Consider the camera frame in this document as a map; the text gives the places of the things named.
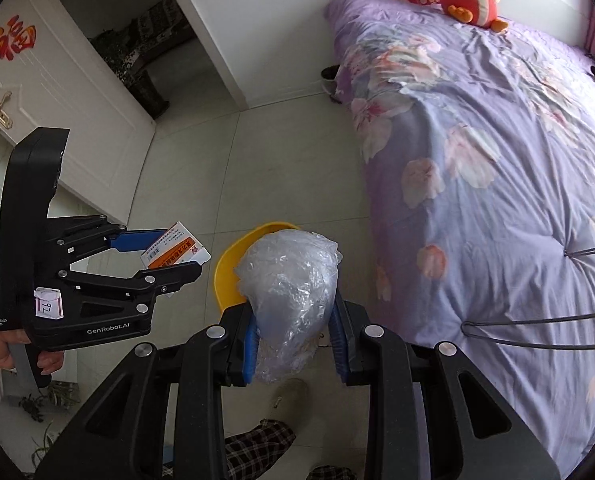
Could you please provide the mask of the person left hand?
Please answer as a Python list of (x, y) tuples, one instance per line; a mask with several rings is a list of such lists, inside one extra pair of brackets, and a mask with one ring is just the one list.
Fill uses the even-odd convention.
[[(29, 344), (30, 340), (24, 330), (8, 330), (0, 332), (0, 370), (10, 370), (14, 360), (10, 351), (11, 344)], [(37, 366), (41, 374), (49, 375), (60, 370), (64, 363), (64, 353), (43, 351), (38, 356)]]

